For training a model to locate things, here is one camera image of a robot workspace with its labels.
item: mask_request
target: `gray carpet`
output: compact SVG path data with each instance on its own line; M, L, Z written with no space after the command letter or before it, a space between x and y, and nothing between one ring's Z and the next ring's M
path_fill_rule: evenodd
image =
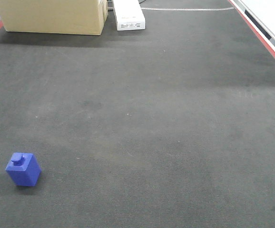
M1 29L0 228L275 228L275 60L235 10L144 14L100 37ZM5 172L16 151L36 187Z

